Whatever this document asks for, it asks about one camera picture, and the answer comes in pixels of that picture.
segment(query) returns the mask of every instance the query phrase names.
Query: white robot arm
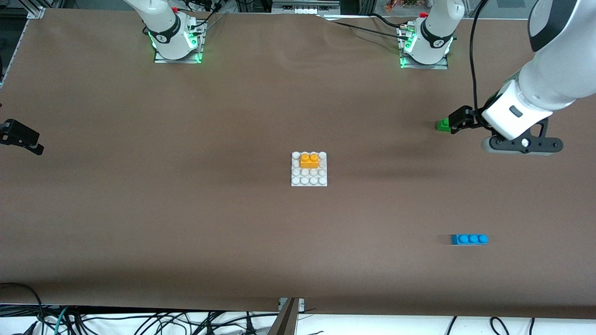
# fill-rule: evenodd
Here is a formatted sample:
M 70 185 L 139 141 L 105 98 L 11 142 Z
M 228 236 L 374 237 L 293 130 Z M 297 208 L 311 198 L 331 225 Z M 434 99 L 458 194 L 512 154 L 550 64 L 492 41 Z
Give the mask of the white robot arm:
M 404 51 L 419 63 L 438 63 L 449 51 L 453 32 L 464 17 L 464 12 L 461 0 L 438 0 L 430 9 L 428 17 L 419 17 L 414 21 L 415 36 Z
M 141 16 L 157 52 L 177 60 L 198 47 L 193 38 L 196 18 L 173 10 L 165 0 L 124 0 Z
M 594 0 L 538 0 L 528 22 L 534 58 L 484 107 L 465 111 L 469 106 L 464 106 L 451 114 L 451 133 L 480 125 L 493 132 L 483 142 L 489 152 L 560 151 L 561 140 L 545 136 L 547 118 L 576 99 L 596 93 L 595 17 Z M 537 137 L 529 130 L 535 124 L 542 126 Z

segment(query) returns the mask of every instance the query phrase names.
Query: black cable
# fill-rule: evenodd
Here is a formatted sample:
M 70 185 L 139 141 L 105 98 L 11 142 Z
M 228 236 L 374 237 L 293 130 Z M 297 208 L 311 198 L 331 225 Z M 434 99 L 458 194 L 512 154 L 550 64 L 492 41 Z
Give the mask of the black cable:
M 503 323 L 503 321 L 497 317 L 492 317 L 491 318 L 491 329 L 492 331 L 496 334 L 496 335 L 502 335 L 501 333 L 499 333 L 496 329 L 495 329 L 495 325 L 493 324 L 493 322 L 495 322 L 495 320 L 499 321 L 501 323 L 501 326 L 503 326 L 503 329 L 505 330 L 505 334 L 509 335 L 509 330 L 507 330 L 507 327 L 505 327 L 505 324 Z
M 22 287 L 24 289 L 28 289 L 31 293 L 33 293 L 33 295 L 35 296 L 35 300 L 37 300 L 38 305 L 39 305 L 39 315 L 38 315 L 38 319 L 40 319 L 41 321 L 41 333 L 44 333 L 44 326 L 45 326 L 45 321 L 44 321 L 44 309 L 41 305 L 41 299 L 39 298 L 39 295 L 37 294 L 37 292 L 35 292 L 34 289 L 31 288 L 31 286 L 29 285 L 25 285 L 25 284 L 21 284 L 21 283 L 0 283 L 0 287 L 2 286 L 16 286 L 16 287 Z
M 136 334 L 137 334 L 139 331 L 141 331 L 141 329 L 143 328 L 143 326 L 144 326 L 144 325 L 146 325 L 146 323 L 147 323 L 147 322 L 149 322 L 149 320 L 151 320 L 152 318 L 155 318 L 155 317 L 156 317 L 156 316 L 158 316 L 158 315 L 159 315 L 159 313 L 155 313 L 155 314 L 153 314 L 152 316 L 148 317 L 148 318 L 147 318 L 147 320 L 145 320 L 145 321 L 144 321 L 144 322 L 143 322 L 143 323 L 142 323 L 142 324 L 141 324 L 141 325 L 140 325 L 140 326 L 139 326 L 139 327 L 136 329 L 136 331 L 135 331 L 135 334 L 134 334 L 134 335 L 136 335 Z
M 209 312 L 209 314 L 207 314 L 207 318 L 201 322 L 201 324 L 191 333 L 191 335 L 198 335 L 205 328 L 211 327 L 211 322 L 217 319 L 223 313 L 224 312 Z
M 530 320 L 530 330 L 527 332 L 528 335 L 532 335 L 532 330 L 534 330 L 534 321 L 536 321 L 536 318 L 532 318 Z
M 387 19 L 385 19 L 384 17 L 382 17 L 381 15 L 377 14 L 377 13 L 370 13 L 368 16 L 374 16 L 379 18 L 381 21 L 383 21 L 384 24 L 390 26 L 390 27 L 394 27 L 394 28 L 399 28 L 400 24 L 394 24 L 391 23 L 389 21 L 387 21 Z
M 147 330 L 149 330 L 149 328 L 151 328 L 154 324 L 158 323 L 161 321 L 161 319 L 163 319 L 164 317 L 168 317 L 170 313 L 166 313 L 164 315 L 160 315 L 157 317 L 157 319 L 155 321 L 153 321 L 150 325 L 147 326 L 147 328 L 145 328 L 145 330 L 143 330 L 139 335 L 143 335 L 145 334 L 145 332 Z
M 250 319 L 249 312 L 246 312 L 246 335 L 257 335 L 257 331 L 253 327 L 253 321 Z
M 398 36 L 398 35 L 393 35 L 393 34 L 388 34 L 388 33 L 382 33 L 382 32 L 378 32 L 376 30 L 367 29 L 367 28 L 358 27 L 358 26 L 353 26 L 351 24 L 347 24 L 347 23 L 343 23 L 343 22 L 337 22 L 337 21 L 333 21 L 333 22 L 335 22 L 337 24 L 340 24 L 342 26 L 364 30 L 365 32 L 371 32 L 371 33 L 375 33 L 375 34 L 379 34 L 379 35 L 390 36 L 390 37 L 397 38 L 397 39 L 408 39 L 406 36 Z
M 195 29 L 197 27 L 200 27 L 202 25 L 204 25 L 205 23 L 207 23 L 207 21 L 209 21 L 209 19 L 211 18 L 212 15 L 214 15 L 215 13 L 217 13 L 217 11 L 212 11 L 209 16 L 207 16 L 206 19 L 203 20 L 203 22 L 196 24 L 195 26 L 190 26 L 190 29 Z
M 476 87 L 476 69 L 474 68 L 474 32 L 476 31 L 476 23 L 478 22 L 478 16 L 485 7 L 488 0 L 482 0 L 476 8 L 476 14 L 474 15 L 474 21 L 472 22 L 472 30 L 470 32 L 470 71 L 472 72 L 472 90 L 474 94 L 474 110 L 478 110 L 478 92 Z
M 457 315 L 454 316 L 453 319 L 451 319 L 451 322 L 449 323 L 449 327 L 447 327 L 447 333 L 445 333 L 445 335 L 451 334 L 451 328 L 453 328 L 453 324 L 455 323 L 455 319 L 457 319 Z
M 251 316 L 251 318 L 276 317 L 277 315 L 278 315 L 277 313 L 257 314 L 257 315 Z M 235 323 L 236 321 L 240 321 L 240 320 L 244 320 L 244 319 L 246 319 L 246 317 L 241 317 L 241 318 L 236 318 L 233 320 L 226 321 L 222 324 L 217 325 L 212 331 L 207 332 L 205 335 L 213 335 L 213 332 L 216 331 L 218 328 L 226 327 L 228 325 Z
M 166 327 L 168 324 L 176 324 L 174 321 L 176 321 L 176 319 L 178 319 L 179 317 L 183 316 L 184 314 L 186 314 L 186 313 L 185 313 L 185 312 L 184 312 L 184 313 L 180 313 L 180 314 L 178 314 L 177 316 L 175 316 L 175 317 L 172 317 L 170 320 L 167 320 L 167 321 L 165 321 L 165 322 L 161 322 L 161 321 L 160 321 L 160 322 L 159 322 L 159 323 L 160 323 L 160 325 L 159 325 L 159 327 L 157 327 L 157 331 L 155 332 L 155 335 L 157 335 L 157 333 L 159 333 L 160 331 L 161 331 L 161 332 L 163 332 L 163 329 L 164 329 L 164 328 L 165 328 L 165 327 Z
M 148 316 L 146 316 L 146 315 L 133 315 L 131 317 L 121 317 L 121 318 L 92 317 L 92 318 L 83 319 L 83 321 L 89 321 L 89 320 L 128 320 L 128 319 L 141 319 L 141 318 L 148 318 Z
M 35 321 L 33 324 L 27 328 L 27 330 L 23 333 L 23 335 L 33 335 L 33 331 L 35 330 L 35 326 L 37 325 L 38 321 Z

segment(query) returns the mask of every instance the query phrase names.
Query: metal frame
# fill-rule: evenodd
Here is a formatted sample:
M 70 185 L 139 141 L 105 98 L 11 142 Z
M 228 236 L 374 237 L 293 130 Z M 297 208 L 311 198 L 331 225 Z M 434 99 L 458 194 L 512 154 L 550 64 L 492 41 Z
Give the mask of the metal frame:
M 10 71 L 10 67 L 13 65 L 14 57 L 17 55 L 18 48 L 21 45 L 21 41 L 23 40 L 23 37 L 25 36 L 25 31 L 27 31 L 28 25 L 29 25 L 29 20 L 27 20 L 27 22 L 25 22 L 25 26 L 23 27 L 23 32 L 21 32 L 21 36 L 18 38 L 17 47 L 14 48 L 13 56 L 10 57 L 10 62 L 8 62 L 8 66 L 6 66 L 6 72 L 4 73 L 4 77 L 2 78 L 2 81 L 0 81 L 0 89 L 2 89 L 4 82 L 6 81 L 6 78 L 8 77 L 8 72 Z
M 300 298 L 288 298 L 267 335 L 295 335 L 301 307 L 304 308 L 304 303 L 301 306 Z
M 360 9 L 358 10 L 359 15 L 368 15 L 374 12 L 374 8 L 377 6 L 377 0 L 359 0 Z
M 27 11 L 27 18 L 41 18 L 46 8 L 60 8 L 64 0 L 18 0 Z

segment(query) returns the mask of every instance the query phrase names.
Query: power cord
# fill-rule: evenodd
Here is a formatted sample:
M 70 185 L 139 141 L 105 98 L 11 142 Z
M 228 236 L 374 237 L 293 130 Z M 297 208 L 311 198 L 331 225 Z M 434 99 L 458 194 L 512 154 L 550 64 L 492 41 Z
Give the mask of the power cord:
M 447 333 L 445 333 L 445 335 L 451 334 L 451 328 L 453 328 L 453 324 L 455 323 L 455 319 L 457 319 L 457 315 L 454 316 L 453 319 L 451 319 L 451 322 L 449 323 L 449 327 L 447 327 Z
M 390 27 L 399 28 L 399 26 L 400 26 L 399 24 L 394 24 L 394 23 L 391 23 L 391 22 L 387 21 L 387 19 L 385 19 L 384 17 L 382 17 L 381 15 L 379 15 L 379 14 L 377 14 L 377 13 L 370 13 L 368 16 L 374 16 L 374 17 L 377 17 L 377 18 L 379 18 L 381 21 L 383 21 L 383 23 L 384 23 L 384 24 L 386 24 L 386 25 L 388 25 L 388 26 L 390 26 Z
M 536 321 L 536 318 L 532 318 L 530 320 L 530 330 L 528 330 L 528 335 L 532 335 L 532 330 L 534 330 L 534 321 Z
M 62 318 L 64 317 L 64 313 L 66 313 L 66 310 L 68 308 L 69 308 L 68 306 L 64 307 L 64 309 L 62 310 L 62 312 L 60 312 L 60 315 L 56 319 L 56 328 L 54 328 L 54 335 L 58 335 L 58 329 L 60 328 L 60 322 L 62 321 Z
M 492 317 L 491 318 L 491 329 L 492 331 L 496 334 L 496 335 L 502 335 L 501 333 L 499 333 L 496 329 L 495 329 L 495 320 L 499 321 L 499 323 L 501 323 L 501 326 L 503 327 L 503 329 L 505 330 L 505 334 L 509 335 L 509 330 L 507 330 L 507 327 L 505 327 L 505 324 L 503 323 L 503 321 L 497 317 Z
M 472 72 L 472 90 L 474 94 L 474 110 L 478 110 L 478 93 L 476 85 L 476 69 L 474 68 L 474 33 L 476 32 L 476 23 L 480 12 L 486 6 L 489 0 L 482 0 L 478 7 L 476 7 L 476 14 L 474 15 L 474 21 L 472 22 L 472 30 L 470 32 L 470 71 Z
M 253 327 L 253 321 L 250 319 L 250 313 L 248 312 L 246 312 L 246 335 L 257 335 L 257 331 Z
M 199 23 L 199 24 L 196 24 L 196 25 L 194 25 L 194 26 L 190 26 L 190 29 L 195 29 L 195 28 L 198 28 L 198 27 L 200 27 L 200 26 L 204 25 L 205 23 L 207 23 L 207 21 L 209 21 L 209 19 L 211 18 L 211 16 L 213 16 L 213 15 L 214 15 L 216 12 L 217 12 L 216 10 L 212 11 L 212 12 L 211 12 L 211 13 L 210 13 L 210 14 L 207 16 L 207 18 L 203 20 L 203 22 L 201 22 L 201 23 Z
M 39 295 L 37 294 L 37 292 L 35 292 L 35 290 L 31 288 L 31 286 L 26 285 L 26 284 L 13 283 L 13 282 L 10 282 L 10 283 L 0 283 L 0 287 L 10 287 L 10 286 L 21 287 L 21 288 L 27 289 L 28 291 L 30 291 L 31 293 L 33 293 L 33 295 L 35 297 L 35 300 L 37 300 L 37 303 L 39 305 L 39 315 L 37 316 L 37 318 L 38 318 L 38 320 L 41 320 L 41 333 L 42 334 L 45 334 L 44 333 L 44 331 L 45 331 L 44 330 L 44 323 L 45 323 L 45 321 L 44 321 L 44 318 L 45 318 L 44 317 L 44 308 L 41 305 L 41 299 L 39 298 Z
M 367 28 L 363 28 L 363 27 L 358 27 L 358 26 L 353 26 L 351 24 L 347 24 L 347 23 L 343 23 L 343 22 L 337 22 L 337 21 L 333 21 L 341 26 L 346 26 L 346 27 L 350 27 L 350 28 L 354 28 L 354 29 L 360 29 L 360 30 L 364 30 L 365 32 L 371 32 L 371 33 L 375 33 L 375 34 L 379 34 L 379 35 L 384 35 L 384 36 L 389 36 L 389 37 L 393 37 L 396 39 L 408 39 L 406 36 L 398 36 L 398 35 L 393 35 L 393 34 L 388 34 L 388 33 L 383 33 L 383 32 L 378 32 L 376 30 L 372 30 L 372 29 L 367 29 Z

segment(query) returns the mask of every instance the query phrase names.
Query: lego stud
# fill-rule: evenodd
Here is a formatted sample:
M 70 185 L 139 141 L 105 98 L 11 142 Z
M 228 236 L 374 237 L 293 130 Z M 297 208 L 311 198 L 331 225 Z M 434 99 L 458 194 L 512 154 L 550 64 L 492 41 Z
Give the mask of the lego stud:
M 302 169 L 316 169 L 319 167 L 319 155 L 316 153 L 303 153 L 300 156 L 300 167 Z
M 488 236 L 484 234 L 456 234 L 451 235 L 454 246 L 482 246 L 488 243 Z

